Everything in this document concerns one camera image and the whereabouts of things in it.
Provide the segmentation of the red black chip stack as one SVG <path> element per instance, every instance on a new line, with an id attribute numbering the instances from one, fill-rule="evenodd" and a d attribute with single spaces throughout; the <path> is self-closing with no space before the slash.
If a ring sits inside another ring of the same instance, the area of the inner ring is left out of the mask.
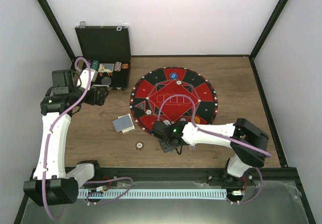
<path id="1" fill-rule="evenodd" d="M 137 142 L 135 147 L 137 150 L 142 150 L 144 148 L 144 144 L 142 142 Z"/>

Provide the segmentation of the blue small blind button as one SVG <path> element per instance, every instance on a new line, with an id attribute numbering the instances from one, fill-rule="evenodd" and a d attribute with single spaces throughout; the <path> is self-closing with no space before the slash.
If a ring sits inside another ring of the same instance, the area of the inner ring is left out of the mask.
<path id="1" fill-rule="evenodd" d="M 177 75 L 175 72 L 173 72 L 173 73 L 171 73 L 171 74 L 169 75 L 169 77 L 170 77 L 170 79 L 175 80 L 175 79 L 177 79 L 178 75 Z"/>

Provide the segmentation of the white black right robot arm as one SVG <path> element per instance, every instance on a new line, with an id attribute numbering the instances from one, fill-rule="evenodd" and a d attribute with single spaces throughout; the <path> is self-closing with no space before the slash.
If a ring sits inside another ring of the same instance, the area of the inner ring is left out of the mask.
<path id="1" fill-rule="evenodd" d="M 268 153 L 268 135 L 246 119 L 238 118 L 236 123 L 224 125 L 203 125 L 178 121 L 167 125 L 157 121 L 151 133 L 159 139 L 165 153 L 176 150 L 181 154 L 182 147 L 194 149 L 198 144 L 227 147 L 234 156 L 226 164 L 224 181 L 229 185 L 237 184 L 249 168 L 261 168 Z"/>

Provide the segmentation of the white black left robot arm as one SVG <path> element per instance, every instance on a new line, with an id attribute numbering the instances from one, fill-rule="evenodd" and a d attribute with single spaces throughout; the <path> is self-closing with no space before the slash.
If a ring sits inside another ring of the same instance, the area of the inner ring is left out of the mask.
<path id="1" fill-rule="evenodd" d="M 23 186 L 24 193 L 38 206 L 75 203 L 78 190 L 86 183 L 96 186 L 103 173 L 96 160 L 80 161 L 69 172 L 65 171 L 65 147 L 74 107 L 83 103 L 102 106 L 108 95 L 104 87 L 92 86 L 98 73 L 84 69 L 52 72 L 52 87 L 40 104 L 43 136 L 36 170 Z"/>

